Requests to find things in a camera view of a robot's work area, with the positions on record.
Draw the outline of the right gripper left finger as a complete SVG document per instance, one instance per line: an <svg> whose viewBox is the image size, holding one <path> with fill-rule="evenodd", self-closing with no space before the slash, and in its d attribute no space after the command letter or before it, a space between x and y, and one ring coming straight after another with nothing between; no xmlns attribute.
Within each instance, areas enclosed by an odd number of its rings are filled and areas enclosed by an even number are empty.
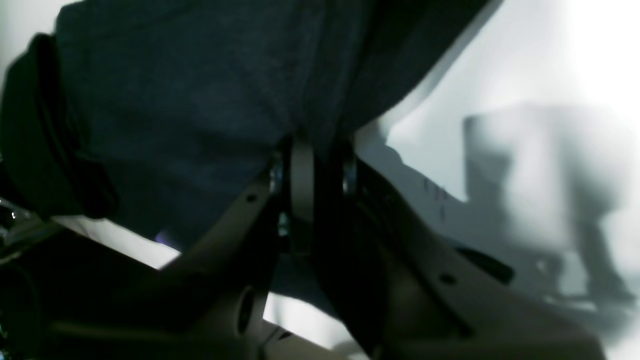
<svg viewBox="0 0 640 360"><path fill-rule="evenodd" d="M51 321L61 351L73 360L260 360L280 196L273 165L162 269L99 246L80 305Z"/></svg>

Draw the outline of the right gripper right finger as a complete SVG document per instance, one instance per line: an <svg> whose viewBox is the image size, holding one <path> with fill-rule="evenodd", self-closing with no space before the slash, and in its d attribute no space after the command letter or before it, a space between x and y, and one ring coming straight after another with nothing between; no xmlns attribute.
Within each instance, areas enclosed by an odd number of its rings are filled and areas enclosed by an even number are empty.
<svg viewBox="0 0 640 360"><path fill-rule="evenodd" d="M603 360L596 336L439 239L347 143L289 160L291 249L373 360Z"/></svg>

